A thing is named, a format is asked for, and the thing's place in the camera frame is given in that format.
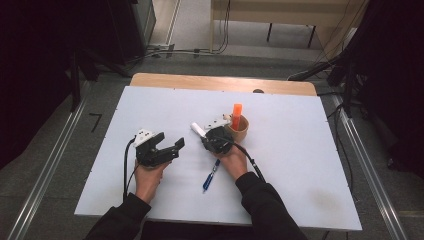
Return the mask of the blue pen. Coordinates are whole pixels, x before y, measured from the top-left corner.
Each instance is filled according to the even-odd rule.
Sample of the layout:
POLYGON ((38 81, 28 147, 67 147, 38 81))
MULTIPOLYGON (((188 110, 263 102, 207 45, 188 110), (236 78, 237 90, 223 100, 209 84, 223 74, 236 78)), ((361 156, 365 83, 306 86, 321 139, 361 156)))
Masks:
POLYGON ((213 165, 213 168, 211 172, 208 174, 207 178, 205 179, 203 185, 202 185, 202 193, 206 193, 206 191, 209 189, 209 186, 214 178, 215 173, 217 172, 221 161, 217 159, 213 165))

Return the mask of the orange marker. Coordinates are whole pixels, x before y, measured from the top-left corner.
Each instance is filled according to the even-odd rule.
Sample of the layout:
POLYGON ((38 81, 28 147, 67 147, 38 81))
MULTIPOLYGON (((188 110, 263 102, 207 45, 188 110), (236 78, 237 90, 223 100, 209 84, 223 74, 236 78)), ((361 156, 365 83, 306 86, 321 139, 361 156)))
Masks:
POLYGON ((242 105, 240 103, 236 103, 233 105, 233 112, 232 112, 232 123, 231 128, 235 131, 239 129, 240 121, 241 121, 241 115, 242 115, 242 105))

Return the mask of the tan bear pen holder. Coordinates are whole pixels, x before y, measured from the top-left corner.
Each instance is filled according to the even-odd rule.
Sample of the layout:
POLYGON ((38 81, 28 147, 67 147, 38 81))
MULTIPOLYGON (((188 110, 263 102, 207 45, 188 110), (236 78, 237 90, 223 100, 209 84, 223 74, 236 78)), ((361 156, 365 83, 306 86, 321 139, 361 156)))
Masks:
POLYGON ((232 129, 230 124, 226 124, 224 128, 230 133, 232 138, 237 143, 241 143, 247 136, 247 132, 249 129, 249 121, 244 116, 241 116, 239 128, 237 130, 232 129))

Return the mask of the white tube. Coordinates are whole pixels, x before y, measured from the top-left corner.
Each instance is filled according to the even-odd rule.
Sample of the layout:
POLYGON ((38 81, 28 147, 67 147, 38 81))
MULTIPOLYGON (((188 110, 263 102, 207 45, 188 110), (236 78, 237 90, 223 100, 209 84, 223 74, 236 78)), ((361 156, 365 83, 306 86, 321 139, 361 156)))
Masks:
POLYGON ((200 137, 205 137, 206 132, 195 122, 190 125, 191 129, 197 133, 200 137))

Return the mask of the person's right hand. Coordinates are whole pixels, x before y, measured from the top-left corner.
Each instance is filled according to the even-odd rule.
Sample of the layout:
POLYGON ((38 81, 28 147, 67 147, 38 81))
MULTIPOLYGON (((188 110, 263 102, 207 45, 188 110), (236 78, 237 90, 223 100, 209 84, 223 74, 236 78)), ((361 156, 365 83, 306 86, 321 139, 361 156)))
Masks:
POLYGON ((221 161, 234 181, 248 172, 246 155, 236 146, 225 154, 215 154, 215 157, 221 161))

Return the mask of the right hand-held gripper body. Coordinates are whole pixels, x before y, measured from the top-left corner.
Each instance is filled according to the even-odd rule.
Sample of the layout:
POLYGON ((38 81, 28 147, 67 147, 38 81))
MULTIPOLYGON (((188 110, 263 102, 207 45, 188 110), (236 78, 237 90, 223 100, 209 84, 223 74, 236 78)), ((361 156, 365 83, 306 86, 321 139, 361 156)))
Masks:
POLYGON ((226 154, 231 149, 234 140, 226 129, 230 123, 230 116, 223 115, 204 127, 206 133, 201 138, 201 142, 206 150, 215 154, 226 154))

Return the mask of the metal floor rail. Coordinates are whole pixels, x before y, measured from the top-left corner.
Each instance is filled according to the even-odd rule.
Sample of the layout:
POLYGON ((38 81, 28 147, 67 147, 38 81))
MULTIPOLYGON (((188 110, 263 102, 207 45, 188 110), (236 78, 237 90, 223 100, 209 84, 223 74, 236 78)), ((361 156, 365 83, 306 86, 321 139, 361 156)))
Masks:
POLYGON ((345 112, 341 113, 341 122, 347 133, 352 148, 361 165, 361 169, 367 180, 368 186, 372 192, 376 205, 379 209, 387 230, 392 240, 409 240, 400 218, 390 200, 390 197, 380 180, 372 158, 369 156, 366 147, 357 131, 352 118, 349 118, 345 112))
POLYGON ((67 144, 78 124, 92 87, 92 82, 84 82, 82 84, 81 102, 77 105, 73 112, 66 113, 66 121, 60 128, 60 134, 57 136, 53 147, 49 151, 49 155, 43 163, 30 192, 23 201, 16 220, 14 221, 10 232, 7 234, 6 240, 24 240, 29 226, 31 225, 53 175, 61 161, 67 144))

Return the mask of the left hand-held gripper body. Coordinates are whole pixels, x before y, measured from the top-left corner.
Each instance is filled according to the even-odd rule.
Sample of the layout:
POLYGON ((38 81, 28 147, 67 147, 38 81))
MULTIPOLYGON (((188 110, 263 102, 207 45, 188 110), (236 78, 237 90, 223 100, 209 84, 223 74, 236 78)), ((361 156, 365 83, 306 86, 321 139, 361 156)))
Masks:
POLYGON ((156 134, 158 133, 140 129, 135 136, 134 147, 136 150, 136 160, 144 167, 157 167, 172 160, 161 157, 161 150, 157 146, 155 148, 151 146, 151 138, 156 134))

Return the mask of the black power strip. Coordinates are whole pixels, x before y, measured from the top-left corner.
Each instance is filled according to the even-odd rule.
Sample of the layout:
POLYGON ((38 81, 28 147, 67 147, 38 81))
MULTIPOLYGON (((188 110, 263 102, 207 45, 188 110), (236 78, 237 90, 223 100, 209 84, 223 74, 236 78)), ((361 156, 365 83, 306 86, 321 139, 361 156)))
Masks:
POLYGON ((322 72, 329 68, 334 68, 337 66, 337 63, 333 62, 322 62, 318 63, 317 65, 312 66, 311 68, 308 68, 307 70, 294 73, 286 78, 287 81, 304 81, 308 78, 310 78, 313 75, 316 75, 319 72, 322 72))

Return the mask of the black stand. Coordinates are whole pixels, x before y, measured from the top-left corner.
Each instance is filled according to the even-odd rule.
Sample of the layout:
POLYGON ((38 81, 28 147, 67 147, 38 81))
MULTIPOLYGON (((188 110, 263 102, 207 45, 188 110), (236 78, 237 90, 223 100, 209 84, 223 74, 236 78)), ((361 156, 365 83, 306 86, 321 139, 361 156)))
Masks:
POLYGON ((82 102, 79 71, 83 72, 87 81, 96 81, 99 73, 95 67, 95 63, 99 63, 112 72, 119 74, 122 77, 130 78, 131 75, 118 65, 106 60, 101 55, 87 48, 73 48, 70 50, 70 85, 72 105, 71 112, 75 112, 77 107, 82 102))
POLYGON ((351 100, 352 93, 356 79, 356 63, 351 61, 347 68, 346 80, 345 80, 345 89, 343 94, 343 110, 348 118, 351 118, 351 100))

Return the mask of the grey cabinet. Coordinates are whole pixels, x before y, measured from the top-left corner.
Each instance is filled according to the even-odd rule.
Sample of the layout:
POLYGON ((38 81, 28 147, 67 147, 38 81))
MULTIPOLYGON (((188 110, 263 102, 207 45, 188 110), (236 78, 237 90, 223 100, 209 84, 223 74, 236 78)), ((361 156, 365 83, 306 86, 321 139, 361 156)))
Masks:
POLYGON ((156 15, 152 0, 130 0, 139 31, 142 47, 147 49, 155 24, 156 15))

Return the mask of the person's left hand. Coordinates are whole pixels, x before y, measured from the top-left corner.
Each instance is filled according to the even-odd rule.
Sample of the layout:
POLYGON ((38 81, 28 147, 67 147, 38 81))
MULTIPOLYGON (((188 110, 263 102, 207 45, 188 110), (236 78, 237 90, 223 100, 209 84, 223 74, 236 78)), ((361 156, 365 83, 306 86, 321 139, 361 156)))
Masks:
POLYGON ((141 165, 134 167, 135 174, 135 195, 149 204, 155 197, 157 187, 163 177, 164 170, 168 167, 169 163, 161 164, 155 168, 146 168, 141 165))

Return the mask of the black curtain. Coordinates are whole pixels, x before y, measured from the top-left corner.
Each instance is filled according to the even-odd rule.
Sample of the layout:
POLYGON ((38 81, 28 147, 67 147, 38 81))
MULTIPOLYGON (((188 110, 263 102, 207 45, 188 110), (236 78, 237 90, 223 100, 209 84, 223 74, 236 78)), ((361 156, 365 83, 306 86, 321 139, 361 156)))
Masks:
POLYGON ((328 83, 367 78, 362 103, 396 137, 394 162, 424 179, 424 0, 369 0, 328 83))
POLYGON ((0 169, 71 96, 70 50, 144 55, 130 0, 0 0, 0 169))

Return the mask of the light wooden desk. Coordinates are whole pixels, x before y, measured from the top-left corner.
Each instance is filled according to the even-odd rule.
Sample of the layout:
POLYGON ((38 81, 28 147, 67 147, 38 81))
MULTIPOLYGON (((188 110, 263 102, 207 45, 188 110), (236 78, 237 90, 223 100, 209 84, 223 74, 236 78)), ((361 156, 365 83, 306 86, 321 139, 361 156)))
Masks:
POLYGON ((324 53, 338 54, 370 0, 210 0, 210 45, 216 20, 315 26, 324 53))

